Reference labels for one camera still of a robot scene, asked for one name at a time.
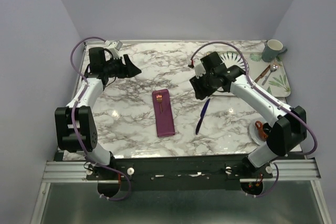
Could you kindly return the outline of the purple handled knife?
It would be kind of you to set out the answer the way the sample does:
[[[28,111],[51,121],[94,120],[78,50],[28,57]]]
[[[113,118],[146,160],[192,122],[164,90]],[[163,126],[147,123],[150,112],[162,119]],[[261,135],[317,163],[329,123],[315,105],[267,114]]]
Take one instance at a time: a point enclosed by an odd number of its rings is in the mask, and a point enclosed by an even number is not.
[[[208,105],[209,105],[209,102],[210,102],[210,98],[208,98],[201,110],[201,114],[200,114],[200,119],[197,123],[197,126],[196,126],[196,129],[195,129],[195,134],[198,135],[199,134],[199,131],[200,131],[200,128],[201,128],[201,125],[202,125],[202,122],[203,122],[203,119],[204,119],[204,116],[205,116],[205,113],[207,111],[207,108],[208,108]]]

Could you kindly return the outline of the purple satin napkin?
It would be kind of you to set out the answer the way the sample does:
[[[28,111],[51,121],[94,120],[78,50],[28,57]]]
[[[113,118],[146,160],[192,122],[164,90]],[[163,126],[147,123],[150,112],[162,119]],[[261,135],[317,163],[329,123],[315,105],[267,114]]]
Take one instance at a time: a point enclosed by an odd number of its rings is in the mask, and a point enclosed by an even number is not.
[[[162,109],[160,113],[159,104],[156,101],[156,93],[163,95]],[[156,90],[152,92],[153,108],[155,114],[156,132],[158,137],[172,136],[175,134],[173,113],[168,89]]]

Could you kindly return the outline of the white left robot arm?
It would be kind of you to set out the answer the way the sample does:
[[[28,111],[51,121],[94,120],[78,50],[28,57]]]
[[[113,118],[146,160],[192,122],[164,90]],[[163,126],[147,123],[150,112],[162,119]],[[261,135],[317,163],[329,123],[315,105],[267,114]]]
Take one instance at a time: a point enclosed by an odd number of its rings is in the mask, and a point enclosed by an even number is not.
[[[142,71],[127,54],[119,55],[117,49],[90,48],[89,60],[75,97],[65,107],[55,110],[57,143],[63,151],[83,152],[87,160],[100,164],[98,173],[104,179],[112,179],[117,171],[113,154],[98,143],[92,108],[109,79],[132,78]]]

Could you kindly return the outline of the rose gold fork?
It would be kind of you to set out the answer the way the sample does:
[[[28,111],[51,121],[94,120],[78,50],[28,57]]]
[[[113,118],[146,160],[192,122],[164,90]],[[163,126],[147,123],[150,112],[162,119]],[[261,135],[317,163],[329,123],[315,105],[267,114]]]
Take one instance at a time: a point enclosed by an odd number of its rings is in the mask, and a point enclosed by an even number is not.
[[[159,104],[160,113],[162,113],[163,112],[163,109],[162,109],[163,95],[159,91],[156,93],[156,101]]]

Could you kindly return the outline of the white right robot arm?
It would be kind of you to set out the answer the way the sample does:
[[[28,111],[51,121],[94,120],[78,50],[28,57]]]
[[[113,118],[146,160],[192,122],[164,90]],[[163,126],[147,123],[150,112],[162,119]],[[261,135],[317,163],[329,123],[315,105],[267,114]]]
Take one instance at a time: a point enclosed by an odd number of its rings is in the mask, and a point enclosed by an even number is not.
[[[306,139],[307,130],[302,125],[306,121],[306,112],[302,107],[293,108],[269,93],[258,92],[259,85],[250,84],[242,68],[237,65],[226,67],[217,52],[201,58],[194,70],[195,76],[190,83],[197,99],[204,100],[222,88],[243,99],[270,127],[265,143],[242,160],[241,171],[246,177],[255,177],[263,165],[285,156]]]

